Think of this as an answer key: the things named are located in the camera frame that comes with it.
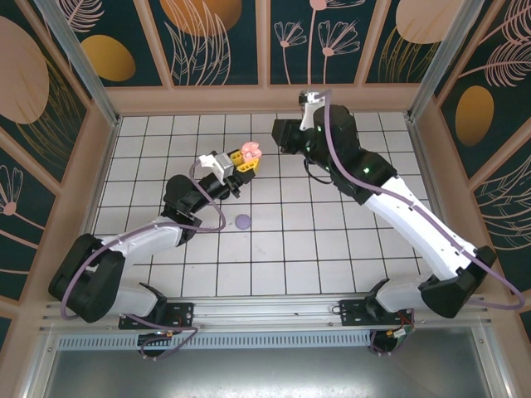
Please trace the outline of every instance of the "decorative wallpaper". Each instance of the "decorative wallpaper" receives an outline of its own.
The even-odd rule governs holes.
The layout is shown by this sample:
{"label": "decorative wallpaper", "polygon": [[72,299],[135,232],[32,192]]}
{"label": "decorative wallpaper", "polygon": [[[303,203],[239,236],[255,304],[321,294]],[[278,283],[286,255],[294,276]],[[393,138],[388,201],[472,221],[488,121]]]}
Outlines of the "decorative wallpaper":
{"label": "decorative wallpaper", "polygon": [[531,289],[531,140],[475,190],[475,199],[505,278]]}
{"label": "decorative wallpaper", "polygon": [[0,149],[0,296],[18,300],[55,196]]}
{"label": "decorative wallpaper", "polygon": [[0,37],[0,128],[60,182],[86,108],[13,0]]}
{"label": "decorative wallpaper", "polygon": [[105,87],[162,85],[132,0],[57,4]]}
{"label": "decorative wallpaper", "polygon": [[367,83],[420,83],[463,0],[392,0]]}
{"label": "decorative wallpaper", "polygon": [[468,31],[468,34],[466,35],[466,38],[464,39],[463,43],[461,44],[459,50],[456,52],[453,60],[448,65],[448,68],[446,69],[446,73],[442,76],[442,79],[439,82],[439,85],[435,89],[435,96],[436,97],[439,96],[439,93],[441,92],[441,90],[445,86],[446,82],[448,81],[448,78],[450,77],[450,74],[453,72],[454,66],[455,66],[457,60],[459,60],[461,58],[461,56],[463,55],[463,52],[465,52],[466,47],[470,43],[470,39],[475,34],[475,31],[477,31],[479,25],[483,21],[483,18],[485,17],[485,14],[487,13],[487,11],[489,11],[490,6],[492,6],[493,1],[494,0],[485,0],[484,1],[483,7],[481,7],[480,13],[478,14],[478,16],[475,18],[475,20],[473,22],[472,28]]}
{"label": "decorative wallpaper", "polygon": [[149,0],[175,85],[257,85],[249,0]]}
{"label": "decorative wallpaper", "polygon": [[352,84],[376,0],[271,0],[270,83]]}
{"label": "decorative wallpaper", "polygon": [[468,177],[531,116],[531,4],[504,3],[441,106]]}

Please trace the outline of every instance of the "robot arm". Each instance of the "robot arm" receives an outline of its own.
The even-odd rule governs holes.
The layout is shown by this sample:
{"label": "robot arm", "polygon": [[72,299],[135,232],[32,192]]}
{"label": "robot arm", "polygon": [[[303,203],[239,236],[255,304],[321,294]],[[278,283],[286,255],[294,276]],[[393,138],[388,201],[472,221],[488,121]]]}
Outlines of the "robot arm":
{"label": "robot arm", "polygon": [[457,252],[437,230],[446,231],[469,253],[475,253],[489,267],[496,256],[489,247],[476,249],[460,238],[425,208],[400,178],[397,170],[377,153],[360,147],[356,122],[340,105],[330,106],[332,140],[341,164],[358,180],[407,197],[414,207],[422,209],[433,221],[389,195],[377,194],[359,187],[336,168],[324,135],[324,98],[318,93],[302,93],[302,120],[276,120],[273,138],[282,153],[302,153],[309,163],[330,173],[332,183],[345,195],[367,206],[389,222],[422,255],[433,275],[426,277],[383,280],[369,294],[366,309],[378,319],[385,312],[428,306],[446,318],[453,318],[479,287],[486,273]]}
{"label": "robot arm", "polygon": [[[199,160],[212,172],[198,184],[214,199],[226,199],[231,193],[239,197],[240,187],[251,181],[258,166],[258,159],[244,163],[241,151],[211,153]],[[71,291],[67,307],[88,323],[105,315],[122,313],[132,313],[151,323],[159,323],[166,309],[164,295],[147,284],[123,279],[123,274],[151,255],[192,239],[196,231],[180,226],[199,227],[202,222],[196,214],[208,204],[190,178],[183,175],[169,179],[163,200],[164,210],[160,217],[135,231],[103,239],[90,234],[80,236],[50,282],[49,293],[62,300],[74,275],[89,256],[117,240],[117,245],[105,250],[83,271]],[[125,235],[133,236],[120,240]]]}

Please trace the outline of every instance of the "pink toy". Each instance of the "pink toy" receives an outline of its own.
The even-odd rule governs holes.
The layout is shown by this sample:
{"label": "pink toy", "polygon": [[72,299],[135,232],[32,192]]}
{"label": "pink toy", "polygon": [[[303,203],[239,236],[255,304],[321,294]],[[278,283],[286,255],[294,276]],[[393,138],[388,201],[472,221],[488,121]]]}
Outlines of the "pink toy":
{"label": "pink toy", "polygon": [[259,159],[262,156],[262,151],[258,148],[258,143],[245,143],[241,147],[241,155],[243,156],[243,162],[247,163],[254,159]]}

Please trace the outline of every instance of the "white tiled floor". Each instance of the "white tiled floor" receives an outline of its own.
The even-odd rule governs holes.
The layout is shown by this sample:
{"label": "white tiled floor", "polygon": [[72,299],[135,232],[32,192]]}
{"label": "white tiled floor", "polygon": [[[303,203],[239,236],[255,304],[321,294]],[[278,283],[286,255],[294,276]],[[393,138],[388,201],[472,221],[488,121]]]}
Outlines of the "white tiled floor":
{"label": "white tiled floor", "polygon": [[[241,197],[222,203],[227,228],[146,259],[127,279],[169,297],[366,292],[380,279],[429,273],[423,259],[385,221],[336,188],[311,180],[300,155],[279,155],[276,118],[300,114],[228,114],[125,118],[95,221],[97,236],[150,222],[161,211],[165,182],[188,174],[196,156],[231,151],[249,140],[264,153]],[[364,148],[379,152],[427,203],[409,133],[399,113],[355,114]],[[317,177],[326,173],[312,167]],[[196,177],[206,175],[197,170]],[[252,228],[239,231],[239,214]],[[198,213],[217,226],[213,208]]]}

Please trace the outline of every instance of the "metal vent grille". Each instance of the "metal vent grille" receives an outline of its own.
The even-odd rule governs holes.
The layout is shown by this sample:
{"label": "metal vent grille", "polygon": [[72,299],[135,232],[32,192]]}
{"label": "metal vent grille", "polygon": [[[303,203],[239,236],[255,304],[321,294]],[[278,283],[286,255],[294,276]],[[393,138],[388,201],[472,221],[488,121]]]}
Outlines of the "metal vent grille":
{"label": "metal vent grille", "polygon": [[[137,350],[138,336],[67,335],[60,338],[57,350]],[[146,349],[176,347],[185,337],[174,336],[170,344],[156,342]],[[356,347],[368,346],[369,343],[369,331],[203,333],[198,334],[183,349]]]}

